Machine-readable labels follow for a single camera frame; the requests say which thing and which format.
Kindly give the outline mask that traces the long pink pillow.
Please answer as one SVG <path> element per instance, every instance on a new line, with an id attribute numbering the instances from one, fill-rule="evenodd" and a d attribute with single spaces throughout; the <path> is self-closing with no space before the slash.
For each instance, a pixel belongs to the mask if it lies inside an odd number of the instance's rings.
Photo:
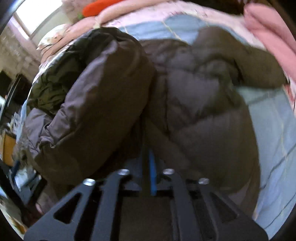
<path id="1" fill-rule="evenodd" d="M 97 16 L 90 16 L 79 20 L 78 22 L 71 25 L 69 31 L 59 42 L 52 46 L 48 46 L 43 50 L 39 50 L 41 54 L 41 63 L 45 63 L 49 57 L 56 54 L 72 40 L 75 40 L 89 30 L 98 28 L 101 25 L 118 18 L 119 16 L 148 6 L 154 6 L 162 2 L 163 1 L 121 1 L 120 3 L 114 4 L 104 9 Z"/>

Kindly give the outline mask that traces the blue and pink quilt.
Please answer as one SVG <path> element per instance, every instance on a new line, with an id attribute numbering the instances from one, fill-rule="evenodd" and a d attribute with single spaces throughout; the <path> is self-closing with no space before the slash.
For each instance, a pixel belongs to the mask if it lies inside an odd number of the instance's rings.
<path id="1" fill-rule="evenodd" d="M 153 26 L 163 28 L 203 20 L 228 27 L 243 41 L 263 48 L 244 25 L 243 17 L 233 16 L 198 4 L 161 3 L 127 10 L 110 16 L 109 27 L 132 30 L 137 38 L 155 36 Z M 279 90 L 240 90 L 246 99 L 259 144 L 261 187 L 254 212 L 255 220 L 271 240 L 295 240 L 295 117 L 290 108 L 294 88 Z"/>

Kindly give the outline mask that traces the orange carrot plush toy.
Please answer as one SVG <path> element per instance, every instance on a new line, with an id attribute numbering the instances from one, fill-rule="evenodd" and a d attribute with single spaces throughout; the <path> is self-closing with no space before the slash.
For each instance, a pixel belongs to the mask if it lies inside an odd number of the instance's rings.
<path id="1" fill-rule="evenodd" d="M 114 4 L 120 3 L 122 0 L 97 0 L 93 3 L 89 3 L 82 9 L 82 17 L 97 16 L 104 9 Z"/>

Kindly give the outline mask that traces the floral lace curtain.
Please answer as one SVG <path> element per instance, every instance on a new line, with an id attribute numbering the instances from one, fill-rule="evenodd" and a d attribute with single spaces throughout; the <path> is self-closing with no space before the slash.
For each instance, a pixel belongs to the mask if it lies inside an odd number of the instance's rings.
<path id="1" fill-rule="evenodd" d="M 32 82 L 39 72 L 40 54 L 30 40 L 15 34 L 9 26 L 1 33 L 1 70 L 10 78 L 24 75 Z"/>

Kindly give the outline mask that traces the floral white pillow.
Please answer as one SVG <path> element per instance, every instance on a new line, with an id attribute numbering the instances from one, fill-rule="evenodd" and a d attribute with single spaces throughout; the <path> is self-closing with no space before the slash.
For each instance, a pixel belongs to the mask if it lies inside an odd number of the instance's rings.
<path id="1" fill-rule="evenodd" d="M 69 31 L 70 27 L 70 24 L 62 24 L 54 27 L 40 40 L 37 50 L 43 50 L 44 48 L 59 42 Z"/>

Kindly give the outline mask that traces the dark brown puffer jacket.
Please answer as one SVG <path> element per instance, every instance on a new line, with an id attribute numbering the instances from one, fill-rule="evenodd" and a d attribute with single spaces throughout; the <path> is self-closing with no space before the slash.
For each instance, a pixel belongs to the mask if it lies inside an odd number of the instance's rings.
<path id="1" fill-rule="evenodd" d="M 219 27 L 192 44 L 91 30 L 36 76 L 21 151 L 48 181 L 76 185 L 140 150 L 183 177 L 208 178 L 250 213 L 260 184 L 249 108 L 236 87 L 279 88 L 275 57 Z"/>

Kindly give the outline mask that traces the wooden bedside cabinet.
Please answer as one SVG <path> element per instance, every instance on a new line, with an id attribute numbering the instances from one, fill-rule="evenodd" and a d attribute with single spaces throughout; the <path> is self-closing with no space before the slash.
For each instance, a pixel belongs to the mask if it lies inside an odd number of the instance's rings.
<path id="1" fill-rule="evenodd" d="M 3 131 L 1 133 L 1 160 L 4 164 L 9 167 L 12 167 L 15 164 L 13 160 L 13 150 L 16 145 L 16 138 L 13 134 Z"/>

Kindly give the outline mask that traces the pink folded blanket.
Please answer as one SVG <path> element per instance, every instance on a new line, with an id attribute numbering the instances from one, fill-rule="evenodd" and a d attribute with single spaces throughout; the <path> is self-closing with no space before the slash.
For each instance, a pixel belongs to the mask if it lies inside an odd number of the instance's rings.
<path id="1" fill-rule="evenodd" d="M 244 6 L 245 25 L 271 52 L 295 84 L 295 39 L 280 14 L 265 4 Z"/>

